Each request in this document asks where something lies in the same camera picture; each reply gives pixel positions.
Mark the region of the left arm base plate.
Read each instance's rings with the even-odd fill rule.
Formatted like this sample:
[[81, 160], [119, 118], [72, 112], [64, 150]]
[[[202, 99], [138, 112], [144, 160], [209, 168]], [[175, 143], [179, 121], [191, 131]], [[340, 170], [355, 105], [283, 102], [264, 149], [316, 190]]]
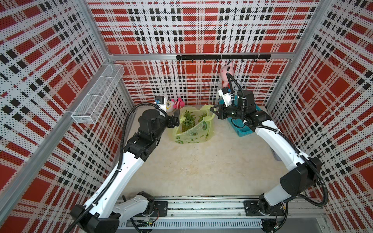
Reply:
[[168, 205], [169, 205], [169, 202], [167, 201], [150, 202], [143, 215], [151, 216], [151, 217], [157, 217], [157, 216], [166, 217], [168, 213]]

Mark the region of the pineapple front yellow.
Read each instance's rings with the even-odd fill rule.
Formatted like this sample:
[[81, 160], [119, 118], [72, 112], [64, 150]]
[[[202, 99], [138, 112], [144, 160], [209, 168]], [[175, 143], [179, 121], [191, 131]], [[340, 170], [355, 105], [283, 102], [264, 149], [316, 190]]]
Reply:
[[185, 120], [182, 122], [182, 132], [186, 132], [189, 129], [195, 127], [196, 116], [188, 110], [186, 110], [184, 112], [183, 116], [184, 116]]

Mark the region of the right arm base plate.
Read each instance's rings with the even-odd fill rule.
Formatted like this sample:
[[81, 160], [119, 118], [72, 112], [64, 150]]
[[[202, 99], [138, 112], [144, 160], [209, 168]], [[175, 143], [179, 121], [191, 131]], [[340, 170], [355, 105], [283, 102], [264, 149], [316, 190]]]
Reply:
[[259, 200], [248, 200], [243, 202], [246, 216], [284, 216], [285, 209], [279, 203], [275, 206], [268, 206]]

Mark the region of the yellow-green plastic bag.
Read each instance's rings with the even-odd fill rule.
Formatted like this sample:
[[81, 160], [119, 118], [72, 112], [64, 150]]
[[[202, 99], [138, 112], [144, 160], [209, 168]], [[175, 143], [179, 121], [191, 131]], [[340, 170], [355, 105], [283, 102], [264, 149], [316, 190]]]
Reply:
[[[203, 143], [210, 140], [213, 136], [215, 117], [215, 115], [210, 111], [211, 107], [212, 105], [203, 105], [200, 108], [194, 106], [183, 107], [180, 112], [180, 125], [174, 129], [171, 129], [171, 132], [169, 133], [170, 139], [178, 144]], [[186, 110], [190, 111], [196, 116], [196, 125], [188, 131], [182, 132], [182, 122], [185, 120], [183, 115]], [[198, 116], [203, 113], [207, 113], [208, 116], [205, 117], [203, 122], [198, 124]]]

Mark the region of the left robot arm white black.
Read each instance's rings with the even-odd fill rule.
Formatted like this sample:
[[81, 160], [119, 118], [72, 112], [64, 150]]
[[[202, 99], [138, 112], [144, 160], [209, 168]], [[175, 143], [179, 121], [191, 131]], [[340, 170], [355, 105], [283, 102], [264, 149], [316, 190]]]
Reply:
[[122, 191], [136, 171], [146, 162], [158, 146], [166, 128], [180, 125], [180, 111], [172, 116], [166, 106], [147, 103], [151, 109], [139, 117], [139, 129], [128, 141], [120, 142], [120, 155], [116, 168], [100, 188], [83, 205], [75, 205], [71, 211], [73, 223], [65, 230], [70, 233], [76, 226], [86, 233], [115, 233], [118, 227], [132, 217], [153, 211], [154, 198], [146, 192], [117, 204]]

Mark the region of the pineapple green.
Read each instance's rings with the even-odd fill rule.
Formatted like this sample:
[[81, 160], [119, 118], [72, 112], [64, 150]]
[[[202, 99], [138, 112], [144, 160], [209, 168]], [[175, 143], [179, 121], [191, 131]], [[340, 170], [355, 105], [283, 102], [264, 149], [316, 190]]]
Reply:
[[199, 124], [200, 122], [203, 122], [203, 121], [205, 120], [205, 117], [207, 117], [207, 116], [208, 116], [207, 113], [203, 113], [203, 114], [199, 115], [199, 116], [198, 116], [198, 124]]

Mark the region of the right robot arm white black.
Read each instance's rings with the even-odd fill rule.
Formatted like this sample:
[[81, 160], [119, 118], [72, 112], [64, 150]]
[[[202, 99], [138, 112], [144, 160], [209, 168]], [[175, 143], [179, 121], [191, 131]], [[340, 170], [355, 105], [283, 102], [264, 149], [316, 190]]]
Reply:
[[[224, 103], [211, 107], [211, 112], [219, 119], [240, 119], [271, 147], [288, 170], [287, 174], [280, 178], [278, 185], [259, 196], [256, 211], [262, 215], [269, 215], [275, 206], [287, 203], [296, 197], [314, 206], [324, 207], [329, 195], [320, 173], [322, 167], [320, 159], [309, 157], [295, 146], [265, 111], [257, 110], [253, 93], [243, 90], [230, 72], [224, 75], [228, 84], [219, 90], [219, 96], [223, 98]], [[305, 190], [316, 183], [322, 186], [320, 202], [303, 195]]]

